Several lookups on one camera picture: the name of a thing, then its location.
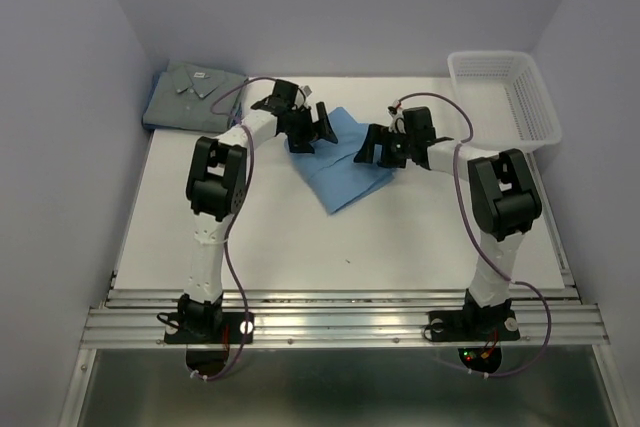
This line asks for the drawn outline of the light blue long sleeve shirt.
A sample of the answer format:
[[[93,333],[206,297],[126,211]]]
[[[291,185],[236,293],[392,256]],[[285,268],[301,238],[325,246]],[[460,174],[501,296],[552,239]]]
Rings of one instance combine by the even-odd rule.
[[[333,144],[318,140],[313,154],[285,150],[301,178],[311,188],[327,214],[332,215],[388,185],[394,177],[392,169],[375,163],[355,163],[368,125],[357,122],[343,107],[329,113],[329,121],[338,138]]]

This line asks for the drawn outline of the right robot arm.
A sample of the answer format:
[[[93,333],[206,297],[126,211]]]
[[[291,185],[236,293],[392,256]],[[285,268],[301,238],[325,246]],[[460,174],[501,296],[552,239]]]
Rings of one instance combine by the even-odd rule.
[[[475,273],[460,309],[431,311],[424,330],[435,343],[519,339],[510,287],[517,252],[542,203],[525,155],[518,149],[479,154],[461,142],[439,136],[426,107],[390,110],[388,126],[371,124],[355,162],[403,168],[407,162],[448,173],[459,189],[468,183],[471,208],[463,210],[465,229],[478,253]]]

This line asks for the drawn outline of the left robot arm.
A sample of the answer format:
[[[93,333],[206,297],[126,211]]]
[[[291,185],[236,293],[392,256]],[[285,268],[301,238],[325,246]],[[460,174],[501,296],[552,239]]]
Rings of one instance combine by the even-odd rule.
[[[306,100],[302,87],[276,79],[271,94],[255,102],[229,130],[196,141],[186,183],[195,221],[191,267],[177,310],[158,316],[166,325],[166,343],[240,343],[251,335],[250,313],[223,312],[229,228],[246,199],[254,153],[261,144],[284,134],[290,152],[313,154],[318,140],[338,142],[325,104],[318,102],[312,110]]]

